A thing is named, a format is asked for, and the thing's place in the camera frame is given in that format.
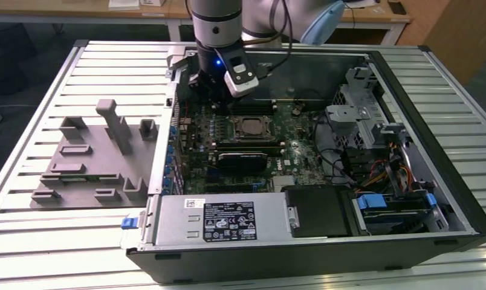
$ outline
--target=blue connector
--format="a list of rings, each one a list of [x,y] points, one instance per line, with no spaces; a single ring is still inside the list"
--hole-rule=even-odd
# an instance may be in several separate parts
[[[139,218],[136,218],[136,217],[126,217],[122,221],[122,229],[132,230],[132,229],[138,228],[138,221],[139,221]]]

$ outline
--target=blue drive latch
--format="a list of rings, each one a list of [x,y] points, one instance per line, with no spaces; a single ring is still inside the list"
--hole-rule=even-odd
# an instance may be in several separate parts
[[[358,198],[359,209],[387,207],[383,195],[378,193],[362,195]]]

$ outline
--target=paper on desk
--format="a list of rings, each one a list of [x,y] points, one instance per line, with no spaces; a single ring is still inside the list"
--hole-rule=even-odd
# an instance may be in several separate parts
[[[346,3],[346,6],[350,8],[362,8],[362,7],[368,7],[368,6],[374,6],[374,5],[378,5],[375,0],[362,0],[362,1]]]
[[[138,9],[139,9],[139,0],[108,1],[108,10],[119,11],[119,10],[138,10]]]

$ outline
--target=yellow wire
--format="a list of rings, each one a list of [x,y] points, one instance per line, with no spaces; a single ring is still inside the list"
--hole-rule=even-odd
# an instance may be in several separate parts
[[[370,180],[363,186],[368,186],[368,185],[371,185],[371,184],[374,184],[374,183],[376,183],[379,180],[382,180],[383,179],[383,177],[386,177],[387,176],[387,172],[383,172],[380,175],[378,175],[376,177],[374,177],[372,178],[372,180]]]

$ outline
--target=warning label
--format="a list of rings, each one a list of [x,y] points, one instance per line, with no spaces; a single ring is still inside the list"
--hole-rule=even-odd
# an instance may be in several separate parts
[[[254,202],[203,205],[203,240],[206,242],[256,239]]]

